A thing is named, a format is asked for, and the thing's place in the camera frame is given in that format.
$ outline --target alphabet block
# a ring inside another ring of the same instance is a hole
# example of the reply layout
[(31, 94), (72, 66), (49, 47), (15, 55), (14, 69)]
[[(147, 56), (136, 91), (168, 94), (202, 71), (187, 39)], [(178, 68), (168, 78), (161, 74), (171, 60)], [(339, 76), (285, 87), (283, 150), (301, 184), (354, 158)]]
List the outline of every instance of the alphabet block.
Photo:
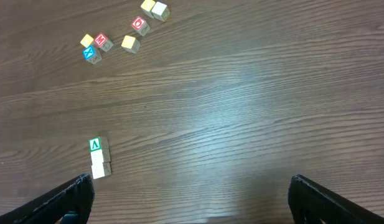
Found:
[(102, 56), (100, 55), (99, 50), (92, 45), (84, 49), (82, 53), (84, 55), (85, 60), (89, 61), (92, 64), (96, 64), (100, 60), (102, 60)]
[(94, 179), (111, 175), (111, 167), (109, 162), (92, 165), (92, 176)]
[(141, 46), (141, 43), (139, 43), (135, 37), (126, 35), (121, 46), (124, 47), (126, 51), (136, 54)]
[(91, 44), (93, 44), (93, 38), (89, 35), (86, 34), (84, 38), (80, 42), (84, 47), (89, 47)]
[(110, 151), (107, 138), (97, 137), (90, 140), (92, 165), (110, 162)]
[(109, 51), (112, 46), (114, 46), (112, 41), (110, 41), (103, 33), (100, 33), (95, 37), (95, 44), (105, 52)]
[(132, 22), (131, 26), (134, 28), (134, 30), (138, 34), (141, 34), (143, 37), (150, 30), (150, 27), (147, 24), (147, 22), (144, 19), (142, 19), (141, 17), (139, 17), (139, 16)]

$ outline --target brown wooden surface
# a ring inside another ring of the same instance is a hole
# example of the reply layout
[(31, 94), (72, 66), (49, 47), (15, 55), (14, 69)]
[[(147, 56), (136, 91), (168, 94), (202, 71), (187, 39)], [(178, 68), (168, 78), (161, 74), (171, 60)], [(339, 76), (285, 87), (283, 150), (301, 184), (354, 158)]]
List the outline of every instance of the brown wooden surface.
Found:
[(141, 2), (0, 1), (0, 215), (90, 173), (100, 135), (90, 223), (292, 223), (294, 174), (384, 216), (384, 0)]

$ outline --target wooden toy block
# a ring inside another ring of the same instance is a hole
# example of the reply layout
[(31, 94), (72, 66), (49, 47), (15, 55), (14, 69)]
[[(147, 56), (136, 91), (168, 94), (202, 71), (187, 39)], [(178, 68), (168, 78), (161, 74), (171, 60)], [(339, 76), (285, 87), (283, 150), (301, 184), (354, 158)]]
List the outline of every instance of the wooden toy block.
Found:
[(84, 38), (80, 42), (85, 48), (89, 47), (91, 44), (93, 44), (93, 37), (91, 37), (89, 34), (85, 35)]
[(139, 43), (135, 37), (126, 35), (121, 46), (124, 47), (126, 51), (136, 54), (141, 46), (141, 43)]
[(134, 22), (131, 23), (131, 26), (138, 34), (141, 34), (143, 37), (150, 30), (150, 26), (147, 24), (147, 22), (139, 16), (134, 20)]
[(100, 55), (99, 50), (92, 45), (84, 49), (82, 53), (84, 55), (85, 60), (89, 61), (92, 64), (96, 64), (100, 60), (102, 60), (102, 56)]
[(107, 138), (97, 137), (90, 140), (92, 165), (110, 162), (110, 151)]
[(141, 8), (144, 11), (144, 13), (146, 13), (146, 15), (148, 15), (150, 18), (153, 18), (153, 19), (154, 19), (154, 16), (152, 14), (152, 9), (155, 4), (156, 2), (153, 0), (144, 0), (144, 2), (141, 5)]
[(94, 179), (111, 175), (111, 167), (109, 162), (100, 164), (92, 164), (92, 176)]
[(152, 9), (152, 14), (156, 19), (165, 22), (170, 14), (170, 11), (166, 4), (157, 2)]
[(109, 51), (112, 46), (114, 46), (112, 41), (110, 41), (103, 33), (100, 33), (95, 37), (95, 44), (105, 52)]

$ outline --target block with red letter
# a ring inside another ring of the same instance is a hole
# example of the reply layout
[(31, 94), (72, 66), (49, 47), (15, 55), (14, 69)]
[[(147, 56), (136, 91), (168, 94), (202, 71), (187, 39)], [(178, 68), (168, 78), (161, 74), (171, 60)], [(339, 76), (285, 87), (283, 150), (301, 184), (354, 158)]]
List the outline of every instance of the block with red letter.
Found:
[(121, 46), (124, 47), (126, 51), (136, 54), (141, 46), (141, 43), (139, 43), (135, 37), (126, 35)]
[(100, 33), (95, 37), (95, 44), (105, 52), (109, 51), (114, 46), (112, 41), (110, 41), (103, 33)]
[(153, 19), (154, 19), (154, 16), (152, 14), (152, 9), (155, 4), (156, 2), (153, 0), (144, 0), (144, 2), (141, 5), (141, 8), (144, 11), (144, 13), (146, 13), (146, 15), (148, 15), (150, 18), (153, 18)]
[(131, 24), (132, 28), (138, 33), (141, 34), (143, 37), (149, 32), (150, 27), (147, 24), (147, 22), (142, 19), (141, 17), (137, 17), (134, 22)]
[(157, 2), (152, 9), (152, 14), (156, 19), (165, 22), (170, 14), (170, 11), (166, 4)]

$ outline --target white block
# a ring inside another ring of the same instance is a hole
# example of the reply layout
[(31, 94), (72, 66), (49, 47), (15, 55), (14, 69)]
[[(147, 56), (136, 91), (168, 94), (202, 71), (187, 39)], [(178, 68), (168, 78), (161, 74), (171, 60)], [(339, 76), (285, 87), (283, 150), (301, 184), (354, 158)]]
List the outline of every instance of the white block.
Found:
[(111, 175), (111, 167), (109, 162), (92, 165), (92, 176), (94, 179)]
[(152, 9), (152, 14), (156, 19), (165, 22), (170, 14), (170, 11), (166, 4), (157, 2)]
[(99, 149), (91, 152), (92, 164), (101, 164), (102, 162), (110, 162), (109, 149)]
[(121, 46), (124, 47), (126, 51), (136, 54), (141, 43), (135, 37), (126, 35)]
[(131, 23), (131, 26), (138, 34), (141, 34), (143, 37), (150, 30), (148, 23), (139, 16)]
[(98, 136), (90, 140), (90, 151), (98, 149), (109, 149), (109, 142), (106, 137)]
[(155, 4), (156, 4), (156, 2), (153, 0), (144, 0), (144, 2), (141, 5), (143, 12), (146, 15), (148, 15), (150, 18), (153, 18), (153, 19), (154, 19), (154, 16), (152, 14), (152, 9), (153, 9)]
[(84, 38), (80, 42), (85, 48), (89, 47), (90, 45), (93, 45), (93, 38), (89, 35), (86, 34)]

